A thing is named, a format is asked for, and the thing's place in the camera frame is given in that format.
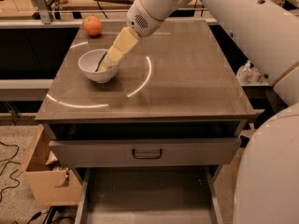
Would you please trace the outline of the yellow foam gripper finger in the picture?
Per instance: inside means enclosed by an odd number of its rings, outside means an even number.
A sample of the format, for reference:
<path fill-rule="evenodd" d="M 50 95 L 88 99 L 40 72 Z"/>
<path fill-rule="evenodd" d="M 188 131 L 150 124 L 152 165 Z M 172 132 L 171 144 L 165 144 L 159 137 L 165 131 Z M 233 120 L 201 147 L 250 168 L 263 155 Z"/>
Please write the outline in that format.
<path fill-rule="evenodd" d="M 138 41 L 138 33 L 131 27 L 124 27 L 109 48 L 107 56 L 100 65 L 99 72 L 116 66 L 133 49 Z"/>

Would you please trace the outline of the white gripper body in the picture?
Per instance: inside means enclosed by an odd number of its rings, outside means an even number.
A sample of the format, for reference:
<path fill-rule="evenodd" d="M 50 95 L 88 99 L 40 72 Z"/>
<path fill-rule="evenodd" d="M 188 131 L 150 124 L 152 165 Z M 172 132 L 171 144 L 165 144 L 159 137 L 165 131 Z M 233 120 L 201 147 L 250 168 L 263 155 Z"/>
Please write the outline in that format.
<path fill-rule="evenodd" d="M 180 7 L 192 0 L 135 0 L 127 13 L 127 25 L 140 37 L 152 35 Z"/>

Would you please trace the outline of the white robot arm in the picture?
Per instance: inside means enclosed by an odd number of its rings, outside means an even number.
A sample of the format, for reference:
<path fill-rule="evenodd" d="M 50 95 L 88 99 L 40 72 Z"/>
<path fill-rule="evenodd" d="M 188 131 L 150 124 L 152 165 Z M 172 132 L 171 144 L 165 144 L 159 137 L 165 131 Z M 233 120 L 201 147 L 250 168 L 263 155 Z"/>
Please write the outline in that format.
<path fill-rule="evenodd" d="M 135 0 L 127 26 L 100 66 L 119 64 L 190 0 Z M 271 0 L 201 0 L 286 108 L 261 125 L 244 149 L 233 224 L 299 224 L 299 18 Z"/>

